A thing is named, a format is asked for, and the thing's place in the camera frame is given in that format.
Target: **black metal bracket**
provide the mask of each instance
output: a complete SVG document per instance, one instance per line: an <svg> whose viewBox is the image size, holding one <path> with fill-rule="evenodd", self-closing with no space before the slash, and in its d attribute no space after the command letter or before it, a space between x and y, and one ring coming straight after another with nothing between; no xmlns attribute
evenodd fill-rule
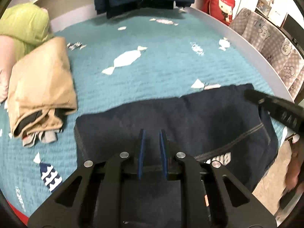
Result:
<svg viewBox="0 0 304 228"><path fill-rule="evenodd" d="M92 227L97 202L102 212L94 217L96 223L106 228L122 226L121 182L140 180L144 141L141 130L138 141L125 152L99 164L86 161L31 215L28 227ZM196 161L168 141L163 130L160 148L166 179L181 183L182 227L277 227L275 218L220 162Z"/></svg>

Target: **metal bolt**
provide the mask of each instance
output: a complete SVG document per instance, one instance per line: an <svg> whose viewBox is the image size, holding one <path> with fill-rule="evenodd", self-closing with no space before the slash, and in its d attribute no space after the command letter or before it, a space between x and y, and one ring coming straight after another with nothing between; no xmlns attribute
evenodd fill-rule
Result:
<svg viewBox="0 0 304 228"><path fill-rule="evenodd" d="M87 160L87 161L84 162L83 165L84 165L85 167L91 167L91 166L93 165L93 162L90 161L90 160Z"/></svg>
<svg viewBox="0 0 304 228"><path fill-rule="evenodd" d="M186 157L186 154L183 153L183 152L179 152L179 153L176 154L176 156L177 156L178 158L180 158L180 159L183 159L183 158Z"/></svg>
<svg viewBox="0 0 304 228"><path fill-rule="evenodd" d="M264 103L264 102L265 102L265 99L264 99L264 98L262 98L262 99L259 100L259 104L262 104L262 103Z"/></svg>
<svg viewBox="0 0 304 228"><path fill-rule="evenodd" d="M128 152L122 152L122 153L119 154L119 156L121 158L125 159L125 158L129 157L129 153Z"/></svg>
<svg viewBox="0 0 304 228"><path fill-rule="evenodd" d="M219 161L212 161L212 166L214 168L220 168L221 167L221 163Z"/></svg>

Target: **red fabric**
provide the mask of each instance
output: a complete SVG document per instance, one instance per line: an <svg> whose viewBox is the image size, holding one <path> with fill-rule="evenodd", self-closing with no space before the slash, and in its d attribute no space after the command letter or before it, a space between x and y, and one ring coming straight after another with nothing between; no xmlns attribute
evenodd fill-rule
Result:
<svg viewBox="0 0 304 228"><path fill-rule="evenodd" d="M12 204L7 202L10 207L13 209L14 213L17 215L17 217L27 226L27 222L29 220L28 217L26 217L22 212L18 211Z"/></svg>
<svg viewBox="0 0 304 228"><path fill-rule="evenodd" d="M235 0L203 0L201 10L229 25L232 22L232 10L234 7Z"/></svg>

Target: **blue bedsheet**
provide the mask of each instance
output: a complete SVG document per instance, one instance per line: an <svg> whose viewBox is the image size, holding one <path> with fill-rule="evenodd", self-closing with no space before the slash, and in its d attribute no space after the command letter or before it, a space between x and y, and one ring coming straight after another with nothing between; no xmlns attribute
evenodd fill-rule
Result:
<svg viewBox="0 0 304 228"><path fill-rule="evenodd" d="M166 25L151 18L170 18L178 25ZM118 31L119 27L127 28ZM33 162L39 152L42 162L52 164L63 180L76 169L75 119L85 113L102 112L123 103L142 99L181 96L198 91L196 79L210 84L253 83L257 90L272 93L258 71L234 48L219 49L218 34L203 21L178 10L141 9L116 20L97 17L58 32L67 42L87 44L69 51L71 70L78 95L78 112L68 116L58 141L22 148L20 139L10 139L8 113L0 106L0 189L17 209L30 216L50 195L41 180L39 165ZM192 50L193 43L204 55ZM117 68L112 75L101 71L125 51L148 47L130 66ZM283 126L273 122L279 141ZM16 191L21 195L20 204Z"/></svg>

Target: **silver screw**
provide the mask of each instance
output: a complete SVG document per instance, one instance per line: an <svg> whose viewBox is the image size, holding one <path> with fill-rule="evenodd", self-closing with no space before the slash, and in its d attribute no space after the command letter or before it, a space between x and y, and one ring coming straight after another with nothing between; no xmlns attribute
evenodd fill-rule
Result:
<svg viewBox="0 0 304 228"><path fill-rule="evenodd" d="M128 152L122 152L122 153L119 154L119 156L121 158L125 159L125 158L129 157L129 153Z"/></svg>
<svg viewBox="0 0 304 228"><path fill-rule="evenodd" d="M179 153L176 154L176 156L177 156L178 158L180 158L180 159L183 159L183 158L186 157L186 154L183 153L183 152L179 152Z"/></svg>
<svg viewBox="0 0 304 228"><path fill-rule="evenodd" d="M212 161L212 166L214 168L220 168L221 167L221 163L219 161Z"/></svg>
<svg viewBox="0 0 304 228"><path fill-rule="evenodd" d="M87 161L84 162L83 165L84 165L85 167L91 167L91 166L93 165L93 162L90 161L90 160L87 160Z"/></svg>

